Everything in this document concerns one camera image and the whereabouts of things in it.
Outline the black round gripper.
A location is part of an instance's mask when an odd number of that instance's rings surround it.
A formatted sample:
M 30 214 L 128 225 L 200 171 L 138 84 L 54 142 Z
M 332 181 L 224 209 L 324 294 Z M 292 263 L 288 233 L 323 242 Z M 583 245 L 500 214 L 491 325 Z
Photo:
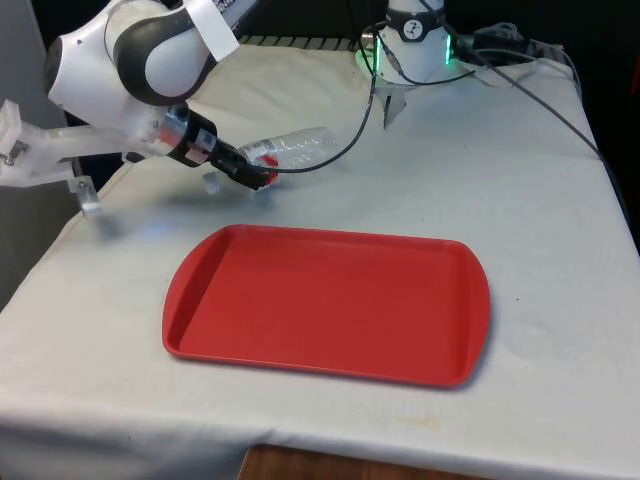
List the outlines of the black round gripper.
M 251 164 L 235 147 L 216 142 L 217 127 L 209 119 L 188 106 L 167 110 L 160 127 L 160 143 L 169 158 L 186 166 L 200 166 L 208 160 L 232 181 L 254 191 L 276 181 L 276 173 Z

